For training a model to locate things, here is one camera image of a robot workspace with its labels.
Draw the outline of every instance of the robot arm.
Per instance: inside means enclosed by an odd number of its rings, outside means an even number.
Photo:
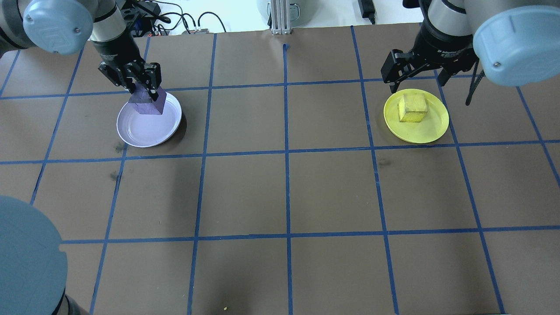
[[[443,68],[443,86],[480,60],[499,85],[520,86],[560,73],[560,2],[557,0],[403,0],[424,21],[413,48],[393,49],[381,68],[395,93],[422,71]]]
[[[137,81],[157,100],[160,65],[142,58],[115,0],[0,0],[0,4],[0,56],[33,46],[73,54],[89,38],[103,60],[99,70],[105,77],[130,93]]]

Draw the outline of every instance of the brown table surface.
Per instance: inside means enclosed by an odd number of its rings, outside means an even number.
[[[560,77],[466,107],[468,74],[422,73],[401,89],[451,126],[403,142],[380,68],[418,28],[138,39],[186,118],[149,149],[117,135],[128,94],[90,44],[7,53],[0,193],[53,221],[96,315],[556,314]]]

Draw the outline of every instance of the blue tape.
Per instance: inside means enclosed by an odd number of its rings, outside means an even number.
[[[441,101],[447,108],[447,101],[445,100],[444,90],[442,89],[438,80],[436,80],[437,87],[440,91]],[[490,273],[490,278],[492,280],[492,286],[494,287],[494,293],[496,295],[496,301],[498,303],[498,307],[500,308],[500,313],[505,314],[505,309],[503,306],[502,297],[500,294],[500,289],[498,287],[498,281],[496,280],[496,275],[494,274],[494,267],[492,265],[492,260],[490,259],[490,253],[488,251],[488,245],[486,244],[486,238],[484,237],[484,231],[482,229],[482,224],[480,223],[480,217],[478,215],[477,205],[474,201],[473,190],[470,186],[469,176],[466,172],[465,161],[463,160],[463,154],[461,153],[461,147],[459,145],[459,141],[457,140],[457,134],[455,133],[455,128],[453,127],[453,121],[451,117],[449,118],[449,128],[451,129],[451,134],[453,135],[453,141],[455,142],[455,148],[457,150],[457,156],[459,157],[459,163],[461,164],[461,171],[463,172],[463,177],[465,179],[466,190],[469,193],[470,204],[473,208],[474,219],[477,222],[477,229],[480,235],[480,241],[482,243],[482,249],[484,250],[484,256],[486,258],[486,264],[488,265],[488,272]]]
[[[6,79],[4,80],[4,83],[2,84],[2,89],[0,90],[0,96],[2,96],[2,94],[4,93],[4,90],[6,89],[6,85],[8,85],[8,81],[10,80],[10,76],[12,75],[13,68],[16,66],[17,59],[20,57],[20,53],[21,53],[21,50],[18,50],[17,53],[16,53],[16,56],[13,58],[12,65],[10,66],[10,70],[8,70],[8,74],[6,75]]]
[[[33,189],[33,194],[31,195],[31,201],[29,202],[31,206],[35,203],[35,198],[37,197],[37,191],[39,190],[39,185],[41,184],[43,174],[45,173],[46,161],[49,159],[50,151],[53,149],[54,139],[57,136],[58,127],[60,126],[60,121],[62,120],[62,114],[64,113],[64,109],[66,108],[68,95],[70,94],[70,89],[72,88],[72,84],[74,84],[74,79],[76,78],[76,73],[78,72],[78,66],[80,65],[82,55],[83,55],[83,49],[80,50],[80,54],[78,55],[78,60],[76,61],[76,65],[74,66],[74,72],[72,73],[72,77],[70,78],[70,83],[68,84],[68,89],[66,90],[66,97],[64,97],[64,101],[62,102],[62,106],[60,107],[60,111],[58,112],[58,118],[56,124],[54,125],[53,135],[50,137],[49,146],[45,153],[45,159],[43,161],[43,165],[41,166],[41,171],[39,172],[39,177],[37,178],[35,188]]]
[[[290,134],[288,120],[288,48],[289,44],[282,45],[282,59],[284,64],[284,154],[286,171],[286,255],[288,276],[288,314],[293,315],[293,290],[292,290],[292,228],[290,215]]]
[[[198,204],[197,204],[197,220],[194,226],[194,244],[193,244],[193,256],[190,265],[190,280],[189,280],[189,298],[187,304],[186,313],[191,315],[193,312],[193,294],[194,294],[194,279],[195,271],[197,266],[197,253],[198,253],[198,240],[200,231],[200,213],[202,210],[202,196],[204,189],[204,173],[206,171],[206,156],[208,152],[208,129],[210,127],[210,112],[212,105],[212,84],[214,82],[214,64],[216,60],[216,41],[217,34],[214,34],[214,41],[212,45],[212,61],[210,64],[210,79],[208,82],[208,103],[206,107],[206,126],[204,128],[204,149],[202,153],[202,164],[200,166],[200,183],[198,187]]]
[[[511,232],[511,231],[546,231],[560,230],[560,225],[537,226],[503,226],[495,228],[482,228],[484,232]],[[478,228],[466,229],[434,229],[434,230],[389,230],[389,231],[348,231],[348,232],[310,232],[290,233],[290,238],[320,238],[320,237],[360,237],[383,235],[417,235],[417,234],[462,234],[478,233]],[[238,240],[238,239],[278,239],[287,238],[288,234],[243,234],[243,235],[216,235],[198,237],[201,241]],[[63,240],[62,244],[113,244],[113,243],[161,243],[161,242],[191,242],[194,237],[169,237],[169,238],[127,238],[127,239],[70,239]]]
[[[370,114],[367,107],[367,97],[366,97],[366,89],[364,85],[363,79],[363,70],[362,70],[362,62],[360,60],[360,51],[358,50],[358,42],[356,40],[356,33],[354,31],[354,26],[350,26],[350,31],[352,32],[352,41],[354,42],[354,50],[356,52],[356,61],[358,64],[358,72],[360,74],[360,85],[362,89],[362,101],[363,101],[363,111],[365,113],[366,118],[366,125],[367,125],[367,136],[370,140],[370,147],[371,147],[371,160],[374,166],[374,175],[375,175],[375,186],[377,189],[377,201],[379,203],[379,214],[381,216],[381,226],[383,228],[384,236],[383,241],[385,244],[385,255],[387,258],[387,270],[389,273],[389,283],[391,285],[391,296],[393,297],[393,308],[396,315],[399,315],[399,303],[396,296],[396,286],[395,286],[395,277],[393,274],[393,261],[391,259],[391,249],[389,246],[389,237],[386,235],[387,232],[387,223],[385,221],[385,211],[383,208],[383,197],[381,195],[381,185],[379,183],[379,173],[377,171],[377,158],[375,156],[375,145],[374,145],[374,138],[371,133],[371,123],[370,123]]]
[[[543,151],[544,151],[544,155],[546,155],[547,160],[548,160],[548,164],[550,165],[550,169],[552,170],[552,173],[554,174],[554,177],[556,179],[556,183],[558,184],[558,187],[560,187],[560,176],[558,175],[558,171],[556,170],[556,166],[554,166],[554,161],[552,160],[550,153],[548,152],[548,148],[543,140],[543,136],[539,131],[539,127],[537,127],[535,119],[533,118],[533,114],[531,114],[531,110],[529,109],[529,106],[527,105],[527,101],[525,100],[525,97],[523,95],[523,92],[521,92],[521,89],[519,87],[517,87],[517,92],[519,93],[519,97],[521,98],[521,102],[523,103],[523,107],[525,107],[525,110],[527,111],[527,115],[529,116],[529,119],[531,120],[531,124],[533,125],[533,128],[535,129],[535,133],[536,136],[539,138],[539,142],[543,147]]]

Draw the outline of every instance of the black cable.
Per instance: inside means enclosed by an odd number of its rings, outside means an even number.
[[[158,0],[139,0],[141,2],[155,2],[155,3],[163,3],[163,4],[171,4],[173,6],[179,7],[179,9],[181,9],[181,14],[183,14],[183,7],[178,5],[177,3],[171,3],[171,2],[164,2],[164,1],[158,1]]]
[[[477,77],[478,63],[479,63],[478,60],[474,63],[473,76],[470,78],[469,95],[467,95],[465,101],[466,106],[470,105],[470,102],[473,100],[475,90],[477,89],[478,85],[482,81],[482,78],[486,76],[483,70],[480,72],[480,74]]]
[[[166,29],[166,30],[168,30],[168,31],[176,29],[177,26],[179,26],[179,23],[182,21],[182,22],[183,22],[183,25],[185,26],[186,32],[187,32],[188,34],[190,34],[189,26],[188,26],[188,24],[187,24],[187,22],[186,22],[186,20],[185,20],[185,15],[189,16],[190,19],[193,20],[193,26],[194,26],[194,27],[196,27],[196,25],[197,25],[197,24],[194,22],[193,16],[190,15],[190,14],[188,14],[188,13],[184,13],[184,12],[183,12],[183,7],[180,6],[180,5],[178,5],[177,3],[165,2],[165,1],[158,1],[158,0],[140,0],[140,1],[142,1],[142,2],[155,2],[155,3],[162,3],[162,4],[171,4],[171,5],[173,5],[173,6],[178,7],[178,8],[181,10],[181,14],[180,14],[181,19],[179,20],[179,22],[177,22],[177,24],[175,24],[175,26],[174,26],[173,28],[171,28],[171,29]],[[166,15],[169,15],[169,14],[172,14],[172,13],[174,13],[174,14],[176,14],[176,15],[179,15],[179,13],[176,13],[176,12],[169,12],[169,13],[166,13],[166,14],[162,14],[161,16],[166,16]]]
[[[185,20],[185,15],[188,15],[188,13],[184,13],[183,15],[181,15],[181,14],[179,14],[179,13],[177,13],[177,12],[169,12],[169,13],[166,13],[166,14],[163,14],[163,15],[178,15],[178,16],[181,17],[181,18],[179,18],[179,21],[177,21],[177,23],[175,24],[175,26],[173,26],[173,27],[170,28],[170,29],[166,29],[166,30],[168,30],[168,31],[173,31],[174,29],[176,29],[176,28],[179,26],[179,23],[183,22],[183,26],[185,26],[186,32],[190,34],[190,31],[189,31],[189,24],[188,24],[188,23],[186,22],[186,20]]]
[[[188,14],[188,13],[183,13],[183,15],[184,15],[184,16],[185,16],[185,15],[189,16],[189,17],[190,17],[190,19],[191,19],[191,20],[193,20],[193,26],[194,26],[194,27],[196,27],[196,26],[197,26],[197,23],[196,23],[196,22],[194,21],[194,18],[193,18],[193,16],[192,16],[192,15],[190,15],[190,14]]]
[[[160,35],[162,35],[162,32],[161,32],[162,30],[165,32],[165,33],[164,33],[165,35],[169,35],[169,33],[167,32],[167,30],[166,30],[163,26],[161,26],[161,24],[158,24],[158,25],[157,25],[157,31],[160,33]]]
[[[220,21],[220,24],[222,25],[223,32],[224,32],[224,33],[227,33],[226,27],[223,25],[222,19],[218,16],[218,14],[216,14],[216,13],[214,13],[214,12],[210,12],[210,11],[207,11],[207,12],[201,14],[201,15],[198,17],[198,27],[200,27],[200,18],[203,17],[205,14],[211,14],[211,15],[217,17],[217,18],[218,18],[218,21]]]
[[[171,23],[171,19],[170,19],[170,18],[168,18],[168,17],[163,17],[163,16],[161,16],[161,15],[157,15],[155,12],[153,12],[152,10],[148,9],[147,7],[145,7],[145,6],[141,5],[141,4],[139,4],[138,2],[135,2],[135,1],[132,1],[132,0],[126,0],[126,1],[127,1],[128,3],[130,3],[132,6],[138,7],[138,8],[140,8],[140,9],[142,9],[142,11],[151,14],[154,18],[156,18],[156,19],[162,21],[163,23],[167,23],[167,24]]]

